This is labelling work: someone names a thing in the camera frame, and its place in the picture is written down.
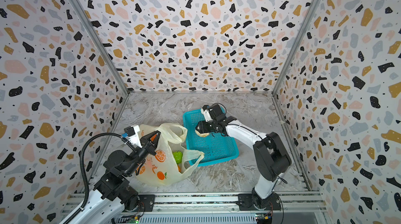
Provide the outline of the beige garlic bulb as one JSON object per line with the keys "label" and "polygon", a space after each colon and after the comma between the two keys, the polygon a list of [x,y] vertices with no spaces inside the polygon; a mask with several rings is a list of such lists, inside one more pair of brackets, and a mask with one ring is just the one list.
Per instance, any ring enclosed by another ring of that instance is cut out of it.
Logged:
{"label": "beige garlic bulb", "polygon": [[209,133],[200,133],[198,130],[195,130],[195,134],[202,138],[209,136]]}

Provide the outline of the yellow plastic bag orange prints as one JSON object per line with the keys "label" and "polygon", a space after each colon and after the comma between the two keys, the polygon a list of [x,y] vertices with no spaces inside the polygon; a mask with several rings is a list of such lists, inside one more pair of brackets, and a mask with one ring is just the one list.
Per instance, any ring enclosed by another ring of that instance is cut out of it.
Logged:
{"label": "yellow plastic bag orange prints", "polygon": [[[160,131],[161,136],[156,155],[148,155],[136,178],[150,186],[169,186],[189,177],[204,159],[204,153],[183,147],[188,130],[178,123],[164,123],[160,126],[140,125],[141,136]],[[173,152],[183,152],[181,164],[176,164]]]}

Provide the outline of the green apple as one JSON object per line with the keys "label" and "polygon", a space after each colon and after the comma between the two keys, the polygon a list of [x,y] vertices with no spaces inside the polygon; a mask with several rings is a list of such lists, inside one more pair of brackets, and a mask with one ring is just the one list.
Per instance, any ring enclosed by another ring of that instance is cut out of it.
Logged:
{"label": "green apple", "polygon": [[183,158],[183,152],[175,151],[172,154],[173,154],[173,158],[174,158],[176,164],[181,164],[182,163],[182,158]]}

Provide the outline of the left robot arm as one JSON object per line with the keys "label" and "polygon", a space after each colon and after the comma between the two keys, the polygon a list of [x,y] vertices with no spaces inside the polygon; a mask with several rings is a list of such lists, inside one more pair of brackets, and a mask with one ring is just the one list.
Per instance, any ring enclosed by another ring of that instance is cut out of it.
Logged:
{"label": "left robot arm", "polygon": [[[90,188],[85,169],[85,151],[92,141],[104,136],[119,138],[129,146],[132,152],[130,154],[123,150],[112,152],[103,164],[106,168],[104,175],[93,188]],[[150,194],[140,196],[138,191],[130,186],[128,178],[139,175],[148,155],[157,154],[160,137],[160,131],[140,136],[136,127],[128,127],[124,134],[101,133],[86,141],[79,155],[84,199],[62,220],[62,223],[113,224],[123,212],[130,212],[137,223],[144,213],[151,212],[154,208],[155,196]]]}

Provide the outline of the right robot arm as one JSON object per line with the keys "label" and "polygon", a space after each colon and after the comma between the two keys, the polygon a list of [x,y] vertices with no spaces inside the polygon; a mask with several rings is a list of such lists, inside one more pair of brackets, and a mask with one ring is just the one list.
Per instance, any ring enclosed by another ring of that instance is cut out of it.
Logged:
{"label": "right robot arm", "polygon": [[205,119],[198,122],[195,133],[229,136],[254,151],[260,177],[252,190],[252,204],[257,209],[265,209],[269,206],[269,200],[273,196],[278,181],[287,183],[283,176],[292,164],[290,156],[277,133],[267,134],[254,130],[235,117],[226,116],[224,110],[225,108],[222,108],[219,103],[204,105],[200,111]]}

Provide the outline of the teal plastic basket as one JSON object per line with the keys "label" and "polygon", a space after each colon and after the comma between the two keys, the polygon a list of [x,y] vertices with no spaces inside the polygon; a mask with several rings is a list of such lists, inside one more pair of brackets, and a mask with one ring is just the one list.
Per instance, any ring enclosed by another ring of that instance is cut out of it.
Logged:
{"label": "teal plastic basket", "polygon": [[186,138],[187,149],[204,153],[204,159],[200,161],[199,166],[205,167],[238,158],[239,150],[234,138],[223,137],[221,134],[215,133],[200,137],[195,133],[195,127],[198,122],[204,119],[200,110],[183,114],[183,126],[188,130]]}

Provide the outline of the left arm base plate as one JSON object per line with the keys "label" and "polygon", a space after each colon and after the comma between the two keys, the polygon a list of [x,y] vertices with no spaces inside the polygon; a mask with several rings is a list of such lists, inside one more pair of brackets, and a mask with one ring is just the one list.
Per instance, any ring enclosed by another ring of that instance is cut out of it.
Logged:
{"label": "left arm base plate", "polygon": [[130,197],[121,204],[118,198],[118,206],[122,206],[122,211],[134,213],[152,212],[156,196],[154,194],[140,194]]}

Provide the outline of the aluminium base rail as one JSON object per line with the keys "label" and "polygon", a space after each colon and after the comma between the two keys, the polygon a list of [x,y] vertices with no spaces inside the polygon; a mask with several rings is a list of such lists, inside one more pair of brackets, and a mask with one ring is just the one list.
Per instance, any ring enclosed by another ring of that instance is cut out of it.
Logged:
{"label": "aluminium base rail", "polygon": [[107,206],[101,215],[111,224],[329,224],[320,193],[276,192],[264,209],[245,192],[142,193],[140,206],[116,214]]}

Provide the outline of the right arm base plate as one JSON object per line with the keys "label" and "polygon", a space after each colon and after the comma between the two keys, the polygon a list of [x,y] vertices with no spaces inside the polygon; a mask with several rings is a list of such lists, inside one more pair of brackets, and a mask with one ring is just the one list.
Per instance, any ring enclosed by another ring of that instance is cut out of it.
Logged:
{"label": "right arm base plate", "polygon": [[266,199],[261,199],[257,194],[239,194],[236,204],[241,211],[246,210],[281,210],[282,205],[279,195],[272,193]]}

